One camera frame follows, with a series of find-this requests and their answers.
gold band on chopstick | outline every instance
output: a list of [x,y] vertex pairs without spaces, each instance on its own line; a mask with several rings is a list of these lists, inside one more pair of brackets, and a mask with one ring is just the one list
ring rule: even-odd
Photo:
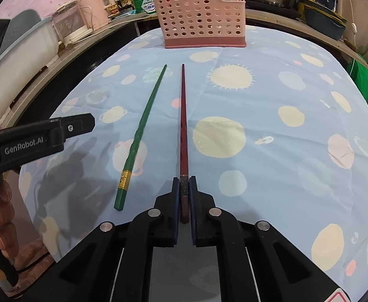
[[118,188],[122,188],[123,190],[128,190],[128,184],[131,178],[131,171],[123,170],[121,173],[120,183],[118,184]]

pink dot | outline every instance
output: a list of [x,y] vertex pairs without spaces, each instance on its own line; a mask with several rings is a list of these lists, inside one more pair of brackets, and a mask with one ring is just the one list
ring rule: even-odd
[[173,108],[178,109],[178,108],[180,108],[180,105],[181,105],[181,101],[180,101],[180,99],[179,99],[179,98],[175,98],[175,99],[171,102],[171,106],[172,106]]
[[356,270],[356,260],[352,260],[349,262],[349,264],[346,267],[346,276],[350,277],[351,275],[353,275],[354,271]]

finger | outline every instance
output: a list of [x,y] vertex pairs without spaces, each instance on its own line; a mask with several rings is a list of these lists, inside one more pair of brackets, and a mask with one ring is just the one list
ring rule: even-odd
[[12,199],[11,187],[5,180],[0,185],[0,199],[4,202],[9,202]]
[[19,253],[19,244],[18,241],[16,241],[13,245],[11,245],[9,248],[2,250],[2,253],[4,257],[7,259],[13,259],[16,257]]
[[11,222],[14,216],[15,210],[12,204],[0,200],[0,226]]
[[16,228],[13,223],[8,223],[0,227],[0,250],[10,248],[16,241]]

pink storage basket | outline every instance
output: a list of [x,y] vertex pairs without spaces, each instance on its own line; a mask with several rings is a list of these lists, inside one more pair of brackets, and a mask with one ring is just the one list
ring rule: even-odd
[[153,0],[166,49],[245,47],[245,0]]

screw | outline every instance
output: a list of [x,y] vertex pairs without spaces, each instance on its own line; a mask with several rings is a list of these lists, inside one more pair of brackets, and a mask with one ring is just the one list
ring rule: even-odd
[[270,225],[268,222],[266,221],[260,221],[258,224],[257,224],[257,227],[260,229],[260,230],[268,230],[270,228]]
[[222,211],[219,208],[209,209],[209,214],[211,216],[219,217],[222,214]]
[[105,223],[102,223],[100,225],[100,230],[102,232],[108,232],[109,230],[111,230],[113,228],[113,224],[112,223],[109,223],[109,222],[105,222]]
[[161,214],[161,212],[160,212],[159,209],[150,209],[148,211],[149,217],[158,217],[158,216],[160,216],[160,214]]

